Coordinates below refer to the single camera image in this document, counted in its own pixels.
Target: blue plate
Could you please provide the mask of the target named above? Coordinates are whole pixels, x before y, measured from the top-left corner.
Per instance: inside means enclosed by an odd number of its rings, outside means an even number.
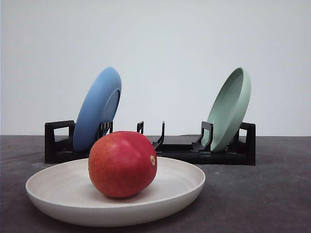
[[[113,120],[120,95],[121,78],[114,68],[108,67],[99,74],[84,99],[73,134],[74,151],[89,149],[95,143],[99,124]]]

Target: dark gray surface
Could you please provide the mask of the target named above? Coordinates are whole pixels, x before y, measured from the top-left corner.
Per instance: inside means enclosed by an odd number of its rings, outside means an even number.
[[[27,179],[51,166],[44,164],[44,137],[2,136],[1,232],[311,232],[310,149],[311,137],[257,137],[256,166],[199,165],[205,186],[179,213],[131,227],[90,228],[55,220],[27,197]]]

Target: white wall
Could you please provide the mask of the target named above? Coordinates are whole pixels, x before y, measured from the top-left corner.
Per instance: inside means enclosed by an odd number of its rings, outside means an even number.
[[[122,78],[115,130],[199,133],[228,75],[252,79],[257,135],[311,135],[309,0],[3,0],[1,134],[76,120],[97,75]]]

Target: tabletop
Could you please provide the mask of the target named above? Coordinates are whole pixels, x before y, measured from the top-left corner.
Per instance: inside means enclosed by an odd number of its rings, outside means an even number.
[[[311,137],[256,137],[256,166],[197,165],[206,182],[191,205],[158,221],[119,228],[71,225],[40,212],[25,184],[52,166],[44,164],[44,136],[0,139],[2,233],[311,232]]]

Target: plate rim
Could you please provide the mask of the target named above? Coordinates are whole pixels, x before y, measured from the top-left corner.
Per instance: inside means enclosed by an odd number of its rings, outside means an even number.
[[[186,192],[183,192],[181,194],[177,194],[177,195],[174,195],[172,197],[168,197],[168,198],[163,198],[163,199],[159,199],[159,200],[152,200],[152,201],[145,201],[145,202],[141,202],[141,203],[133,203],[133,204],[130,204],[130,203],[127,203],[127,204],[124,204],[124,205],[116,205],[116,206],[78,206],[78,205],[67,205],[67,204],[59,204],[59,203],[56,203],[54,201],[49,201],[49,200],[46,200],[44,198],[41,198],[41,197],[38,197],[36,194],[34,194],[33,192],[31,192],[29,190],[29,183],[31,182],[31,179],[33,179],[34,176],[38,175],[39,173],[42,173],[50,168],[53,168],[55,166],[61,166],[63,164],[68,164],[68,163],[72,163],[72,162],[76,162],[76,161],[81,161],[81,160],[88,160],[88,158],[85,158],[85,159],[78,159],[78,160],[73,160],[73,161],[69,161],[69,162],[65,162],[65,163],[61,163],[61,164],[56,164],[56,165],[53,165],[53,166],[50,166],[50,167],[47,167],[41,171],[38,171],[36,172],[35,174],[33,174],[26,182],[25,184],[25,188],[26,188],[26,191],[27,191],[27,194],[32,196],[33,198],[39,200],[39,201],[42,201],[44,203],[48,203],[48,204],[51,204],[51,205],[57,205],[57,206],[62,206],[62,207],[70,207],[70,208],[81,208],[81,209],[84,209],[84,208],[87,208],[87,209],[114,209],[114,208],[129,208],[129,207],[136,207],[136,206],[142,206],[142,205],[149,205],[149,204],[154,204],[154,203],[160,203],[160,202],[165,202],[165,201],[168,201],[168,200],[173,200],[173,199],[176,199],[176,198],[179,198],[179,197],[182,197],[182,196],[185,196],[189,193],[192,193],[194,191],[196,191],[197,189],[199,189],[201,186],[204,185],[205,183],[205,180],[206,180],[206,176],[205,176],[205,173],[204,171],[202,171],[199,167],[193,165],[193,164],[190,164],[190,163],[187,163],[187,162],[184,162],[184,161],[181,161],[181,160],[177,160],[177,159],[172,159],[172,158],[166,158],[166,157],[158,157],[157,156],[157,159],[158,158],[161,158],[161,159],[164,159],[164,160],[174,160],[174,161],[178,161],[178,162],[181,162],[181,163],[184,163],[184,164],[187,164],[187,165],[190,165],[192,166],[193,168],[195,168],[196,170],[198,170],[201,174],[203,174],[203,180],[198,184],[196,185],[194,188],[192,188],[190,191],[186,191]]]

